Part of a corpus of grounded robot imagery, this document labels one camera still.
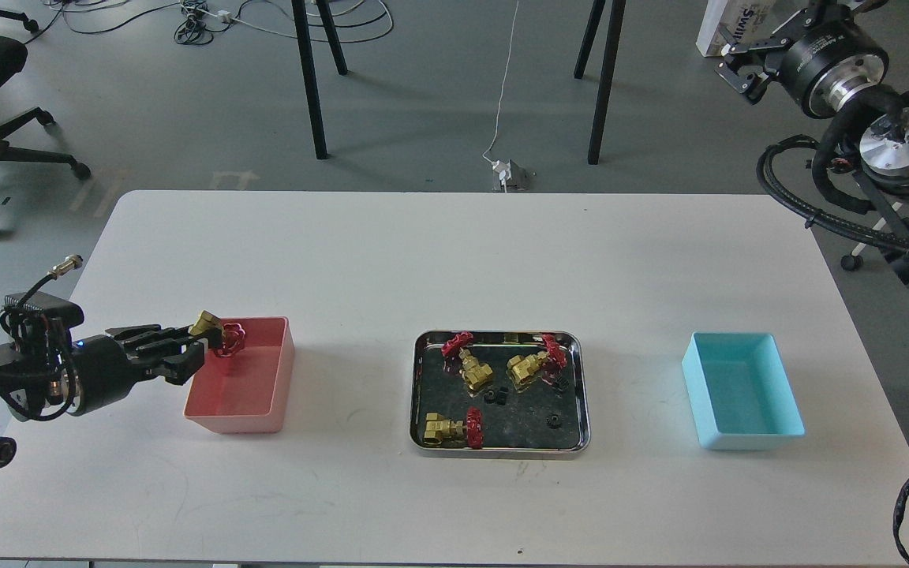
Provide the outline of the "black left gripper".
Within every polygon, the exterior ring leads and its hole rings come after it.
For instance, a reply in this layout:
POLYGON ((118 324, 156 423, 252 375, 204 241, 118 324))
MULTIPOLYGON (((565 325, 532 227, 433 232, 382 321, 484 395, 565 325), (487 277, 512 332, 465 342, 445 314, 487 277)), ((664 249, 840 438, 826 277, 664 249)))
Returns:
POLYGON ((166 383, 184 385, 205 363, 207 346, 202 342, 211 342, 210 332, 191 334, 189 326, 115 327, 106 334, 73 344, 76 387, 66 410, 71 416, 119 402, 141 381, 162 377, 166 383))

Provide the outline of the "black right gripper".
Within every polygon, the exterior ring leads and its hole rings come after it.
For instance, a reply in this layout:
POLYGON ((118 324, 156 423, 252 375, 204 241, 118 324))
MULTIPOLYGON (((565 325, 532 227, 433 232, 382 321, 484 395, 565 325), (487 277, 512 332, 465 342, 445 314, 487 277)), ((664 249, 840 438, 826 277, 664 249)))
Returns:
POLYGON ((861 90, 880 84, 888 55, 854 22, 856 14, 888 1, 808 1, 794 15, 802 33, 774 35, 751 43, 722 32, 725 46, 717 74, 750 105, 760 102, 773 80, 808 118, 833 118, 861 90))

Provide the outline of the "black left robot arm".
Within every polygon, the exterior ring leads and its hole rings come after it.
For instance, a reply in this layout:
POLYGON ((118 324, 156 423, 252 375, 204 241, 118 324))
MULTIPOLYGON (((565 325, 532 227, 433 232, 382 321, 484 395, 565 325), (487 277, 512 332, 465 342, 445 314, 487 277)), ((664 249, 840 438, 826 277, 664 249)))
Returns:
MULTIPOLYGON (((109 328, 76 341, 71 331, 85 320, 82 308, 44 293, 43 285, 82 263, 68 256, 28 291, 5 298, 0 327, 9 341, 0 345, 0 399, 18 420, 83 416, 156 377, 182 385, 203 367, 207 352, 226 344, 223 322, 209 313, 192 326, 109 328)), ((0 468, 15 453, 14 439, 0 436, 0 468)))

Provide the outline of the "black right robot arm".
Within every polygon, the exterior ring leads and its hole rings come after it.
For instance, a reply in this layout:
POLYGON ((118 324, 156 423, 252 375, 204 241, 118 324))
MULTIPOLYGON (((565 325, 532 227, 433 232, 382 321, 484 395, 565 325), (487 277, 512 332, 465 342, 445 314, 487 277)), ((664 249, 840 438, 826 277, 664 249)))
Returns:
POLYGON ((734 2, 716 7, 718 21, 705 28, 717 45, 717 74, 753 104, 778 83, 808 118, 829 120, 820 139, 795 134, 765 148, 755 165, 762 189, 805 226, 880 249, 909 291, 909 220, 893 206, 909 204, 909 91, 888 86, 887 51, 856 22, 881 2, 810 1, 760 39, 726 21, 734 2), (807 166, 827 204, 875 211, 883 226, 849 222, 787 189, 773 160, 789 150, 813 152, 807 166))

